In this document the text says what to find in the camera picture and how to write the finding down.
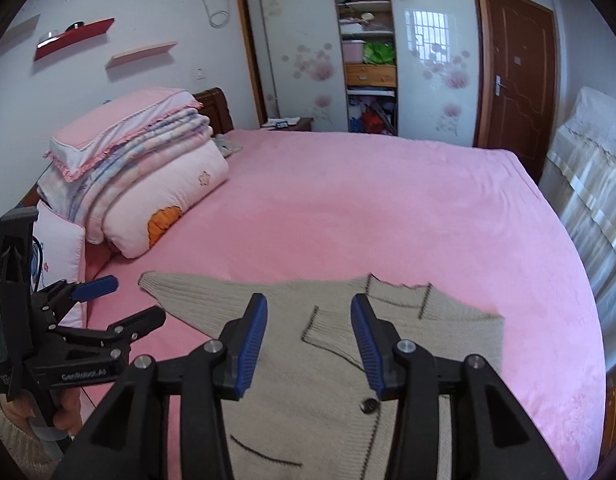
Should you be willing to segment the beige knit sleeve forearm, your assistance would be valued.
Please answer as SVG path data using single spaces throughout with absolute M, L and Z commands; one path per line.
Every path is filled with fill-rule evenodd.
M 0 440 L 8 454 L 28 479 L 50 479 L 58 461 L 47 456 L 33 433 L 29 425 L 33 415 L 26 398 L 8 402 L 0 395 Z

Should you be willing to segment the person's left hand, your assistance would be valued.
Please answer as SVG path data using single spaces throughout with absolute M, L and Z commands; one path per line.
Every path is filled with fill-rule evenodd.
M 13 401 L 3 399 L 0 403 L 4 414 L 15 426 L 29 436 L 35 437 L 30 426 L 30 419 L 34 417 L 34 409 L 27 396 L 18 396 Z M 81 400 L 78 389 L 61 391 L 59 408 L 55 412 L 53 425 L 58 430 L 66 431 L 70 437 L 76 436 L 81 430 Z

